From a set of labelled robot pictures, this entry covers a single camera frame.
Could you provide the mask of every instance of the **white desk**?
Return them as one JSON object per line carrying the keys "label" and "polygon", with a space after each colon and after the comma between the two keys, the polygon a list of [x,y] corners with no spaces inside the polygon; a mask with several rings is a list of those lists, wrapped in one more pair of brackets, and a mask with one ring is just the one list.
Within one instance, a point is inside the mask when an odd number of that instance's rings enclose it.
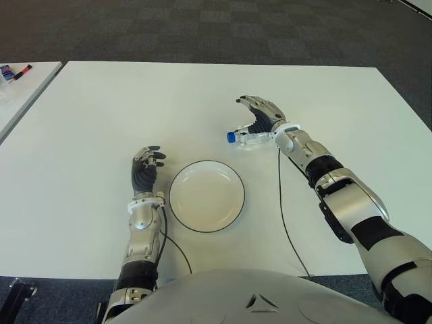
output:
{"label": "white desk", "polygon": [[0,80],[0,143],[61,67],[60,62],[0,63],[0,66],[6,64],[15,74],[28,64],[33,68],[11,84]]}
{"label": "white desk", "polygon": [[[244,182],[243,211],[222,232],[192,232],[167,209],[169,233],[195,271],[304,274],[282,227],[275,147],[226,142],[254,119],[234,102],[243,94],[277,104],[380,195],[396,227],[432,247],[432,134],[375,68],[72,61],[0,146],[0,275],[116,278],[131,160],[148,145],[168,156],[155,186],[166,197],[175,174],[203,159],[230,165]],[[286,223],[309,271],[364,273],[304,177],[286,159],[281,173]],[[185,273],[168,242],[160,277]]]}

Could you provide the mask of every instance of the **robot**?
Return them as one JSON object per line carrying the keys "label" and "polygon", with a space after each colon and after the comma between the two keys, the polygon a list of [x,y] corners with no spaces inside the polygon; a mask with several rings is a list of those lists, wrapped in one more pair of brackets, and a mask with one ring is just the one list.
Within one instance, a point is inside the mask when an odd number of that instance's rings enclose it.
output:
{"label": "robot", "polygon": [[432,251],[389,224],[381,199],[322,144],[282,111],[259,97],[237,99],[256,121],[239,134],[272,132],[274,141],[320,199],[334,234],[355,244],[383,314],[317,283],[272,271],[213,270],[157,289],[164,198],[153,192],[158,146],[132,161],[133,201],[128,205],[130,241],[103,323],[406,323],[432,324]]}

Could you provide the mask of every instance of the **plate rim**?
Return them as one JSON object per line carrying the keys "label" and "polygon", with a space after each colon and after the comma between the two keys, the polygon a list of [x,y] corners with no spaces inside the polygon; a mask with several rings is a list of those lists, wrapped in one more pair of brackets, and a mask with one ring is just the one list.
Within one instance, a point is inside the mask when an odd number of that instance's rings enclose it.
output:
{"label": "plate rim", "polygon": [[[223,164],[224,166],[230,168],[238,176],[238,179],[240,180],[240,183],[242,184],[242,188],[243,188],[243,202],[242,202],[242,206],[240,207],[240,210],[238,211],[237,215],[234,217],[234,219],[229,224],[227,224],[226,226],[224,226],[222,228],[216,229],[215,231],[200,231],[198,229],[194,229],[194,228],[191,228],[191,227],[187,226],[186,224],[184,224],[182,221],[179,220],[179,218],[177,217],[176,213],[174,213],[174,210],[173,210],[173,207],[172,207],[172,204],[171,204],[171,189],[172,189],[173,183],[177,179],[178,175],[181,174],[181,172],[183,170],[185,170],[185,168],[190,167],[191,165],[194,165],[194,164],[197,164],[197,163],[200,163],[200,162],[216,162],[216,163]],[[173,213],[175,219],[177,219],[177,221],[180,224],[182,224],[187,229],[189,229],[191,231],[194,231],[194,232],[197,232],[197,233],[215,233],[215,232],[220,232],[221,230],[224,230],[225,228],[227,228],[228,226],[230,226],[238,218],[238,216],[240,215],[240,213],[242,212],[243,207],[244,207],[244,201],[246,200],[246,191],[244,189],[244,184],[243,184],[242,178],[238,175],[237,171],[234,170],[232,167],[230,167],[228,164],[226,164],[224,162],[216,161],[216,160],[200,160],[200,161],[195,161],[195,162],[187,164],[187,166],[183,167],[179,172],[177,172],[177,174],[175,175],[173,181],[171,181],[171,184],[169,185],[168,197],[169,197],[169,209],[171,209],[171,212]]]}

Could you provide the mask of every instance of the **blue bottle cap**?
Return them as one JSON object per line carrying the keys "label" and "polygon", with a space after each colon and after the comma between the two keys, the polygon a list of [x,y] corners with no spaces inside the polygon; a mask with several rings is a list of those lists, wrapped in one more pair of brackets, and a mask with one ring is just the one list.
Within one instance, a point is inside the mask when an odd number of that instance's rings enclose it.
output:
{"label": "blue bottle cap", "polygon": [[236,135],[234,135],[234,132],[227,133],[227,140],[229,143],[234,143],[236,141]]}

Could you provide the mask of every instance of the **robotic arm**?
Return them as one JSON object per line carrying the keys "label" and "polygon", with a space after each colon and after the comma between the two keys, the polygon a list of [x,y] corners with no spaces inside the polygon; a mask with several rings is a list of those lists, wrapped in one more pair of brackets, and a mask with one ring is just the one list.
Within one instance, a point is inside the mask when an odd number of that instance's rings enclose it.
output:
{"label": "robotic arm", "polygon": [[273,103],[250,96],[237,102],[256,121],[236,132],[273,132],[281,152],[317,193],[335,235],[356,245],[386,311],[404,323],[432,323],[432,251],[392,227],[381,199]]}
{"label": "robotic arm", "polygon": [[144,147],[132,160],[134,198],[128,205],[130,240],[121,266],[121,273],[111,294],[102,323],[108,323],[132,305],[151,294],[156,286],[157,265],[160,259],[158,208],[165,205],[162,192],[153,193],[158,159],[166,156],[156,150],[159,146]]}

